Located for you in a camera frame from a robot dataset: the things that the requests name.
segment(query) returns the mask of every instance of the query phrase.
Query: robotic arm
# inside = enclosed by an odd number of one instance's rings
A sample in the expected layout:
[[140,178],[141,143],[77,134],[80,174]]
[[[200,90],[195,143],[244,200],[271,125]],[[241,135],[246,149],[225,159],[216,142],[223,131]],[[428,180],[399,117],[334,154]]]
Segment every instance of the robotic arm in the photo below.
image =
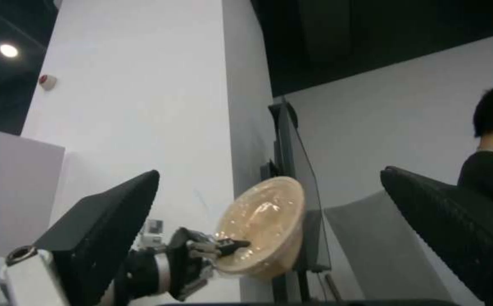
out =
[[13,306],[126,306],[169,292],[176,300],[207,284],[214,261],[249,246],[178,229],[163,247],[130,250],[158,188],[153,170],[81,199],[33,246],[6,259],[4,293]]

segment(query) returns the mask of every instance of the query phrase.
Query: robotic hand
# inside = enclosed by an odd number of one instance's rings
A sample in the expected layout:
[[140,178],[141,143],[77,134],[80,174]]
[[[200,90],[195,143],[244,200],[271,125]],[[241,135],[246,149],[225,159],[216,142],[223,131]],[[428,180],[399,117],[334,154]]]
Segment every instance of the robotic hand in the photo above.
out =
[[216,241],[201,232],[180,228],[167,246],[130,251],[114,280],[114,305],[165,292],[184,301],[207,285],[217,258],[249,245],[248,241],[232,239]]

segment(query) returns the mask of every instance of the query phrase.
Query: cable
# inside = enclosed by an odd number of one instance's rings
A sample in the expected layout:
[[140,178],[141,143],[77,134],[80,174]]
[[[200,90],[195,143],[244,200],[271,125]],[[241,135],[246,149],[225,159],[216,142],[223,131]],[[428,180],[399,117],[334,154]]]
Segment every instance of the cable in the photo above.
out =
[[322,287],[322,291],[324,292],[324,299],[327,302],[326,289],[324,288],[324,283],[322,283],[322,278],[320,277],[320,273],[316,273],[316,276],[318,277],[318,281],[320,282],[320,287]]

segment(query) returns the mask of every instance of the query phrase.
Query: gray wall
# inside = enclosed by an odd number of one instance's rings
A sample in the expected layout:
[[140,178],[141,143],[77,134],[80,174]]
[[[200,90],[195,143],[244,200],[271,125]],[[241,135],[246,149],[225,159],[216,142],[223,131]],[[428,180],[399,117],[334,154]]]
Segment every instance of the gray wall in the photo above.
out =
[[[223,0],[225,68],[235,197],[260,182],[259,167],[273,157],[275,129],[261,28],[248,0]],[[272,301],[271,283],[240,279],[243,302]]]
[[64,148],[0,133],[0,256],[48,228]]
[[[472,114],[493,86],[493,37],[287,95],[313,163],[322,203],[338,206],[382,189],[379,171],[397,165],[455,183],[477,145]],[[330,235],[332,275],[344,298],[361,288],[338,240]],[[471,293],[445,270],[452,298]]]

